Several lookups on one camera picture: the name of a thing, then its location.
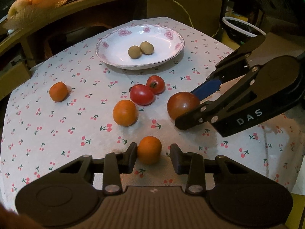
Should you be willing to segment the small orange fruit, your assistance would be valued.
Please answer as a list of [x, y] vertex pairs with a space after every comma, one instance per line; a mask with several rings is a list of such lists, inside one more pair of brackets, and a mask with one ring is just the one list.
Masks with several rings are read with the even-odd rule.
[[137, 158], [142, 164], [152, 165], [159, 161], [161, 150], [162, 144], [158, 138], [146, 136], [137, 147]]

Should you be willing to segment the red tomato oval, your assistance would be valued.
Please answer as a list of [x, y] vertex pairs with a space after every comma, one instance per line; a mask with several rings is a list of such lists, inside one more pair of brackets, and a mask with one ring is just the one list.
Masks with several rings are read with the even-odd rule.
[[143, 84], [137, 84], [129, 89], [130, 99], [141, 106], [147, 106], [155, 101], [155, 94], [151, 89]]

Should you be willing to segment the glass fruit dish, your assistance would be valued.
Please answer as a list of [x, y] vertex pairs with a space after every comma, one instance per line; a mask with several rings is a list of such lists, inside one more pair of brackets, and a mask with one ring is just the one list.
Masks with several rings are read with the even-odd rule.
[[11, 19], [2, 24], [6, 30], [25, 28], [36, 21], [46, 21], [53, 10], [64, 5], [68, 0], [44, 0], [38, 5], [29, 5]]

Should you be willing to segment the black bin white rim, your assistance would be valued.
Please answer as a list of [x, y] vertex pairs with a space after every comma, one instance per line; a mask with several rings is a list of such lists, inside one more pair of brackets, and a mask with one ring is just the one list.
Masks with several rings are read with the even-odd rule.
[[256, 36], [266, 35], [264, 31], [251, 23], [233, 17], [223, 17], [222, 25], [228, 37], [239, 45], [245, 44]]

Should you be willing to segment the dark red brown tomato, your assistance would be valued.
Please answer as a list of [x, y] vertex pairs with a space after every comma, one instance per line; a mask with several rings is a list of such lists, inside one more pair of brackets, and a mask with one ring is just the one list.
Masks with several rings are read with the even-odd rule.
[[178, 92], [170, 97], [167, 111], [172, 120], [200, 105], [200, 100], [190, 92]]

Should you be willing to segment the red tomato with stem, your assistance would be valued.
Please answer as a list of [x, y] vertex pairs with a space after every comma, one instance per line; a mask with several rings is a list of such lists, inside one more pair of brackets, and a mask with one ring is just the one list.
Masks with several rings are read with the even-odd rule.
[[165, 81], [160, 76], [150, 76], [146, 85], [155, 94], [159, 95], [165, 91]]

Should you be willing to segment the tan longan right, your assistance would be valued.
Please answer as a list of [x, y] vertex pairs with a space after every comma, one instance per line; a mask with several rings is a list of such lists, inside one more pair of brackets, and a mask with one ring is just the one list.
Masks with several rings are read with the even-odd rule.
[[140, 48], [143, 54], [145, 55], [151, 55], [154, 52], [154, 47], [151, 43], [148, 41], [144, 41], [140, 44]]

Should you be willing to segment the pale apple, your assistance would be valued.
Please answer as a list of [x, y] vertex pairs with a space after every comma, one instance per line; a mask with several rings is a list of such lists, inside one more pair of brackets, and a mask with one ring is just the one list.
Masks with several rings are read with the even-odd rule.
[[16, 0], [10, 7], [7, 19], [10, 20], [12, 17], [14, 17], [19, 11], [24, 9], [26, 6], [29, 6], [32, 4], [32, 0]]

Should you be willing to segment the wooden TV cabinet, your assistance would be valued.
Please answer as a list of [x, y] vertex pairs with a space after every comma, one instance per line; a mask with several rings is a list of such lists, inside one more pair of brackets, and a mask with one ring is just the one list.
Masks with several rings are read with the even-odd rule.
[[50, 87], [67, 82], [80, 58], [73, 48], [104, 31], [137, 20], [167, 17], [212, 35], [225, 13], [224, 0], [78, 0], [1, 42], [1, 65], [21, 60], [1, 74], [1, 98], [24, 83]]

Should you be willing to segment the tan longan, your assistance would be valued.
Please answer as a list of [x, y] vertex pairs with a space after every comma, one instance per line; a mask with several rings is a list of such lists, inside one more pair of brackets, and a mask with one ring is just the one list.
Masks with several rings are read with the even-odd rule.
[[131, 46], [128, 49], [128, 55], [132, 58], [132, 59], [137, 59], [141, 56], [142, 51], [141, 48], [138, 46]]
[[154, 47], [151, 43], [148, 41], [144, 41], [140, 44], [140, 48], [143, 54], [145, 55], [151, 55], [154, 52]]

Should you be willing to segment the cherry print tablecloth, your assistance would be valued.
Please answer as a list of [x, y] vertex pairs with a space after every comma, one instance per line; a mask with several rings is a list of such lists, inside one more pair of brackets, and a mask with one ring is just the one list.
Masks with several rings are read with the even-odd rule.
[[[74, 46], [80, 58], [75, 73], [63, 82], [69, 91], [65, 100], [55, 102], [49, 96], [55, 83], [38, 88], [24, 83], [12, 92], [1, 138], [1, 197], [8, 209], [15, 208], [15, 197], [25, 185], [71, 160], [122, 152], [146, 136], [161, 141], [161, 159], [153, 166], [137, 163], [131, 175], [121, 176], [125, 186], [185, 186], [186, 176], [174, 172], [169, 158], [170, 145], [176, 143], [184, 152], [196, 152], [206, 159], [226, 155], [289, 191], [304, 191], [304, 127], [290, 113], [227, 138], [208, 123], [189, 132], [174, 127], [166, 109], [168, 99], [203, 83], [231, 49], [172, 19], [151, 19], [149, 23], [179, 32], [185, 40], [182, 55], [153, 70], [113, 69], [95, 54], [102, 38], [99, 34]], [[112, 117], [115, 104], [128, 99], [130, 86], [145, 84], [153, 74], [164, 79], [166, 91], [153, 104], [139, 108], [136, 124], [117, 125]]]

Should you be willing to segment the tan longan left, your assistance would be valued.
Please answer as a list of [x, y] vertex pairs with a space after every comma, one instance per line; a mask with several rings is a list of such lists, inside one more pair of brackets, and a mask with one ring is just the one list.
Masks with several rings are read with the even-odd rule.
[[132, 58], [132, 59], [137, 59], [141, 56], [142, 51], [141, 48], [138, 46], [131, 46], [128, 49], [128, 55]]

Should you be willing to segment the orange persimmon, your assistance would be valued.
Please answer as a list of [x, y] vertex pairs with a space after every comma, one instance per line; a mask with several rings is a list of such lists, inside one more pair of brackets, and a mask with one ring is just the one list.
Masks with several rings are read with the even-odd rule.
[[61, 102], [65, 100], [65, 98], [68, 96], [68, 93], [68, 88], [63, 82], [57, 82], [49, 89], [49, 96], [55, 102]]
[[129, 127], [136, 123], [137, 118], [137, 107], [132, 101], [121, 100], [114, 106], [113, 119], [118, 125]]

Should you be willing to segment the white floral plate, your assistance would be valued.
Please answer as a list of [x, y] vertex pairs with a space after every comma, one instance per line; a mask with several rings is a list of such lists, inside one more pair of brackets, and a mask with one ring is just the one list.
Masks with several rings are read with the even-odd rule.
[[105, 64], [131, 70], [157, 67], [182, 52], [185, 41], [166, 26], [140, 24], [123, 26], [103, 36], [96, 55]]

